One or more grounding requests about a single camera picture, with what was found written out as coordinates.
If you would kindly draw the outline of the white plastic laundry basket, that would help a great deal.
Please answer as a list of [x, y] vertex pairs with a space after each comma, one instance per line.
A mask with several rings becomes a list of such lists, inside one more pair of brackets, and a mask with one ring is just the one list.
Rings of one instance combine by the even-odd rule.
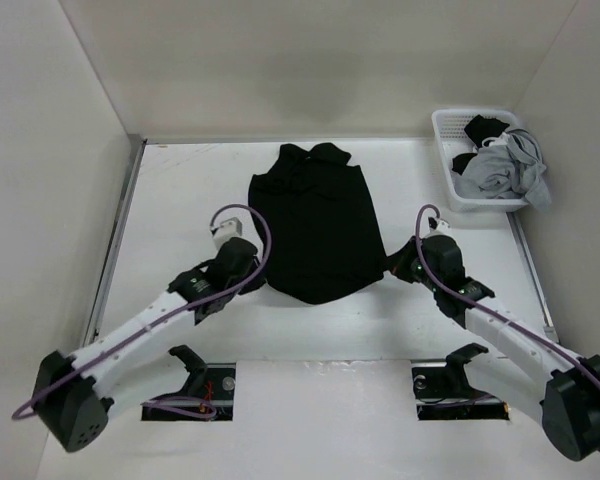
[[452, 176], [452, 160], [475, 147], [465, 133], [465, 126], [477, 115], [495, 118], [508, 123], [513, 128], [522, 127], [522, 122], [513, 113], [500, 109], [451, 108], [439, 109], [432, 113], [434, 138], [444, 176], [449, 209], [456, 213], [509, 213], [526, 207], [528, 203], [523, 199], [467, 199], [457, 194]]

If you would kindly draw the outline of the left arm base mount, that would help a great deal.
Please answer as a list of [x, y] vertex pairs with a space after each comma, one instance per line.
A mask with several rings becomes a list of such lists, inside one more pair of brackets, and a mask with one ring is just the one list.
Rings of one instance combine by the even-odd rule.
[[179, 373], [186, 377], [178, 390], [161, 394], [143, 406], [143, 422], [211, 422], [232, 421], [236, 392], [235, 363], [207, 363], [185, 345], [169, 350], [169, 359], [176, 361]]

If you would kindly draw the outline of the black tank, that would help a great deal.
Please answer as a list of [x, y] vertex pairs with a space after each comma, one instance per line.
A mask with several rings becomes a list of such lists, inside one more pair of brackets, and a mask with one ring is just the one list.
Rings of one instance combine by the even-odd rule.
[[475, 116], [465, 127], [464, 132], [474, 145], [472, 152], [457, 155], [452, 160], [452, 171], [463, 174], [469, 162], [477, 155], [478, 151], [498, 138], [510, 127], [509, 123], [496, 118], [487, 118], [482, 115]]
[[248, 204], [266, 221], [259, 236], [272, 240], [265, 275], [274, 290], [320, 305], [383, 279], [377, 215], [351, 158], [332, 143], [283, 144], [272, 167], [252, 176]]

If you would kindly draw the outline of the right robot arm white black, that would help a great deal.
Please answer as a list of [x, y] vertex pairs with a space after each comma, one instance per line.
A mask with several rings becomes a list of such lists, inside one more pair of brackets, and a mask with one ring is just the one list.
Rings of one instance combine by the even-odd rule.
[[[444, 384], [463, 396], [488, 392], [534, 419], [567, 459], [581, 461], [600, 450], [600, 356], [576, 354], [515, 320], [496, 294], [465, 272], [456, 241], [444, 234], [412, 237], [386, 260], [387, 270], [432, 292], [442, 314], [485, 340], [466, 347], [466, 358], [450, 354]], [[495, 347], [527, 377], [502, 379], [472, 364]]]

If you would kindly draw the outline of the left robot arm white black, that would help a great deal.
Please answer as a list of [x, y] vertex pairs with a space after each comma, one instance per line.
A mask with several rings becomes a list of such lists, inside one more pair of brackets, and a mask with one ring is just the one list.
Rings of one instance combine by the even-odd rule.
[[93, 442], [119, 412], [167, 398], [194, 398], [206, 365], [185, 344], [193, 328], [236, 296], [262, 286], [263, 256], [233, 237], [215, 258], [186, 270], [148, 307], [100, 340], [40, 362], [32, 410], [68, 453]]

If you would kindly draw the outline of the grey tank top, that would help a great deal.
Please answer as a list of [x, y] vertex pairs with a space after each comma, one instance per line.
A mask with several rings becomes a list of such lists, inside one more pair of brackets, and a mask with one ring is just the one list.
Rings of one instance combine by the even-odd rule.
[[537, 210], [551, 206], [541, 148], [524, 129], [505, 131], [488, 146], [477, 150], [454, 186], [467, 199], [521, 199]]

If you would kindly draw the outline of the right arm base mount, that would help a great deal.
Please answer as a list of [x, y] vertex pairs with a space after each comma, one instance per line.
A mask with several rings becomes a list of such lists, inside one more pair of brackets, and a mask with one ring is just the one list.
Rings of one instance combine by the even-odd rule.
[[475, 389], [465, 366], [489, 350], [465, 345], [443, 360], [417, 360], [411, 366], [416, 415], [420, 421], [508, 421], [508, 405], [494, 395]]

